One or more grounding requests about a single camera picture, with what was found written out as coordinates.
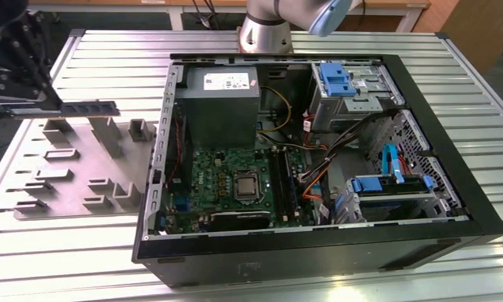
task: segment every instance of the aluminum table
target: aluminum table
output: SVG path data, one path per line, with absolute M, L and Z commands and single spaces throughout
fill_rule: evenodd
M 503 219 L 503 102 L 449 41 L 433 34 L 294 32 L 292 45 L 298 53 L 400 56 Z M 110 99 L 122 119 L 155 121 L 171 52 L 236 52 L 236 33 L 74 31 L 52 85 L 66 101 Z M 29 177 L 14 171 L 29 171 L 23 152 L 42 123 L 22 122 L 0 163 L 0 301 L 503 301 L 503 237 L 412 271 L 168 289 L 130 262 L 134 215 L 13 218 L 5 183 Z

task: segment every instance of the metal frame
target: metal frame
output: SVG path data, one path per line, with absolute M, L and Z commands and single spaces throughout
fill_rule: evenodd
M 206 255 L 223 254 L 228 257 L 234 253 L 255 253 L 259 252 L 278 252 L 278 250 L 294 250 L 302 248 L 315 248 L 320 250 L 320 247 L 325 246 L 356 246 L 368 243 L 379 242 L 397 242 L 401 240 L 409 242 L 409 240 L 433 239 L 436 242 L 451 242 L 451 246 L 436 253 L 420 256 L 420 259 L 415 262 L 409 262 L 409 265 L 403 265 L 399 268 L 412 268 L 425 263 L 435 256 L 443 255 L 444 251 L 449 252 L 452 249 L 457 249 L 461 245 L 465 245 L 469 241 L 477 243 L 487 242 L 503 235 L 503 222 L 495 213 L 491 203 L 481 191 L 479 184 L 475 181 L 472 174 L 467 166 L 463 164 L 460 154 L 452 145 L 447 133 L 440 126 L 437 118 L 435 117 L 429 105 L 427 104 L 423 95 L 416 88 L 415 82 L 404 68 L 403 63 L 397 56 L 393 55 L 258 55 L 248 56 L 252 60 L 246 61 L 246 55 L 203 55 L 203 54 L 179 54 L 171 55 L 172 66 L 182 68 L 192 66 L 226 66 L 226 65 L 256 65 L 256 64 L 275 64 L 278 59 L 282 59 L 283 64 L 304 64 L 316 60 L 341 60 L 341 59 L 379 59 L 388 73 L 395 81 L 397 90 L 407 101 L 407 106 L 411 110 L 411 114 L 417 122 L 417 126 L 428 144 L 431 146 L 432 156 L 440 162 L 440 166 L 447 174 L 449 182 L 453 186 L 455 193 L 460 198 L 464 207 L 468 209 L 471 221 L 456 221 L 449 223 L 431 223 L 425 225 L 384 225 L 379 228 L 328 228 L 320 231 L 320 236 L 312 234 L 312 232 L 295 232 L 295 233 L 264 233 L 250 235 L 234 235 L 234 236 L 215 236 L 215 234 L 202 234 L 200 236 L 186 236 L 186 238 L 167 238 L 163 236 L 146 235 L 146 219 L 148 223 L 154 223 L 152 213 L 155 209 L 160 207 L 162 193 L 158 190 L 162 188 L 162 183 L 156 184 L 155 191 L 148 188 L 147 199 L 143 202 L 147 211 L 139 213 L 136 236 L 134 242 L 134 255 L 132 260 L 136 263 L 148 263 L 150 269 L 155 272 L 155 261 L 159 264 L 164 263 L 164 259 L 174 259 L 174 257 L 183 257 L 183 259 L 192 259 L 194 257 L 202 257 L 203 261 L 207 261 Z M 167 110 L 162 107 L 162 117 L 166 121 Z M 162 153 L 155 151 L 156 161 L 163 161 L 163 148 Z M 263 261 L 266 254 L 258 258 L 248 256 L 251 262 Z M 166 273 L 162 280 L 171 279 Z

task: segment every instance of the red wire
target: red wire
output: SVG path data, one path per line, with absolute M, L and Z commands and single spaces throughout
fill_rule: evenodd
M 306 116 L 304 118 L 303 118 L 303 120 L 308 120 L 308 119 L 311 119 L 311 118 L 313 118 L 315 117 L 315 115 L 310 115 L 310 116 Z M 310 135 L 310 132 L 306 132 L 306 134 L 303 135 L 303 146 L 306 146 L 306 147 L 315 147 L 315 145 L 310 145 L 308 143 L 307 143 L 307 139 L 308 139 L 308 135 Z M 317 148 L 320 148 L 321 150 L 327 150 L 327 146 L 325 145 L 319 145 L 317 146 Z
M 172 168 L 172 171 L 171 171 L 171 176 L 168 178 L 168 181 L 172 181 L 172 177 L 176 173 L 176 168 L 178 168 L 178 164 L 179 164 L 179 161 L 180 161 L 180 142 L 179 142 L 179 125 L 178 125 L 178 122 L 176 122 L 176 119 L 175 119 L 175 136 L 176 136 L 176 162 L 175 162 L 175 166 Z

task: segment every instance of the green circuit board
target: green circuit board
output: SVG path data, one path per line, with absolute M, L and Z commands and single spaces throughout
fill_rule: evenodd
M 307 225 L 304 213 L 292 221 L 275 219 L 267 150 L 195 151 L 191 168 L 190 212 L 211 213 L 231 210 L 267 211 L 272 226 Z M 287 152 L 294 174 L 304 170 L 299 150 Z M 251 201 L 235 200 L 235 180 L 251 175 L 256 180 L 258 198 Z

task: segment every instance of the sticker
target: sticker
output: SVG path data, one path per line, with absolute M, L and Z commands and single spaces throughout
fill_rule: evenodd
M 329 217 L 329 210 L 324 207 L 323 204 L 320 204 L 320 207 L 317 208 L 317 210 L 320 211 L 320 214 L 327 218 Z
M 204 90 L 250 89 L 250 80 L 244 74 L 204 74 Z
M 303 131 L 310 132 L 311 131 L 311 122 L 303 121 Z

